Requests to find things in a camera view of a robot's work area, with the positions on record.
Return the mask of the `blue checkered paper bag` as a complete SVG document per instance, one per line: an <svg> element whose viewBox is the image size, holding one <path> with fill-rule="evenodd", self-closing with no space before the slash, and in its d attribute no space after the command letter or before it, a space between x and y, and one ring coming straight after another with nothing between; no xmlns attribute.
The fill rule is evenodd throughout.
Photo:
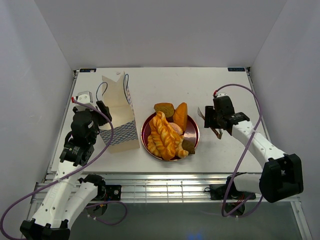
<svg viewBox="0 0 320 240"><path fill-rule="evenodd" d="M105 144L112 139L108 151L111 154L138 149L137 125L132 98L129 90L129 75L125 72L117 73L118 80L112 80L102 76L102 82L98 85L95 97L109 108L111 123L114 133L111 135L111 127L105 124L100 127L100 136Z"/></svg>

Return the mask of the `metal kitchen tongs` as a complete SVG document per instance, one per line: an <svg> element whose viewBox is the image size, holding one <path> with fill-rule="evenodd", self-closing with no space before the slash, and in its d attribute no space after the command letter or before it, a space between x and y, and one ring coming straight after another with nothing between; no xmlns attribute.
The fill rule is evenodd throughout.
<svg viewBox="0 0 320 240"><path fill-rule="evenodd" d="M197 114L204 120L204 127L210 128L216 137L220 140L222 138L222 130L219 128L216 117L216 111L213 106L205 107L205 114L202 113L201 109L197 108Z"/></svg>

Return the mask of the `orange oval bread loaf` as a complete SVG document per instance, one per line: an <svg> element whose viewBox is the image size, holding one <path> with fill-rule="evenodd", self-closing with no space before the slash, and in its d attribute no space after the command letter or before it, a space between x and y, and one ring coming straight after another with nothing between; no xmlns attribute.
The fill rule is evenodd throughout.
<svg viewBox="0 0 320 240"><path fill-rule="evenodd" d="M182 102L176 109L172 116L173 122L177 124L183 132L186 131L188 122L188 105Z"/></svg>

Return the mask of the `long twisted bread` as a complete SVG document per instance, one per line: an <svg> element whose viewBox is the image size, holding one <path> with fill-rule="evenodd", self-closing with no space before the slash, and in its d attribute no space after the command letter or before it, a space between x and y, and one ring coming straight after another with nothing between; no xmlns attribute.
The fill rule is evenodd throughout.
<svg viewBox="0 0 320 240"><path fill-rule="evenodd" d="M149 121L149 126L150 135L161 154L160 158L170 161L176 156L176 148L180 145L183 137L173 130L165 114L161 111L158 111Z"/></svg>

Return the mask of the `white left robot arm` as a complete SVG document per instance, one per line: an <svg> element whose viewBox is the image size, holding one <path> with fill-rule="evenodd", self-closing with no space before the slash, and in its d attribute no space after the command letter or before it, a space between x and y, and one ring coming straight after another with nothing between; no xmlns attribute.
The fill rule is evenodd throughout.
<svg viewBox="0 0 320 240"><path fill-rule="evenodd" d="M20 231L28 240L67 240L71 228L92 200L103 200L106 183L102 176L89 174L81 178L90 163L100 126L111 123L109 108L99 100L97 107L75 100L71 132L65 138L60 162L41 206Z"/></svg>

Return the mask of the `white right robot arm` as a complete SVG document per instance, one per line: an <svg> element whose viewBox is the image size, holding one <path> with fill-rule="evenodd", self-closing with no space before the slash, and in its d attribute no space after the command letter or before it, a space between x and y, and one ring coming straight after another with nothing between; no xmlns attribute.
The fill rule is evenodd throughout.
<svg viewBox="0 0 320 240"><path fill-rule="evenodd" d="M219 94L213 105L205 107L205 128L227 131L258 161L262 172L236 171L226 182L225 196L237 199L244 192L260 194L269 203L300 194L304 190L302 161L287 154L254 129L250 118L235 112L229 96Z"/></svg>

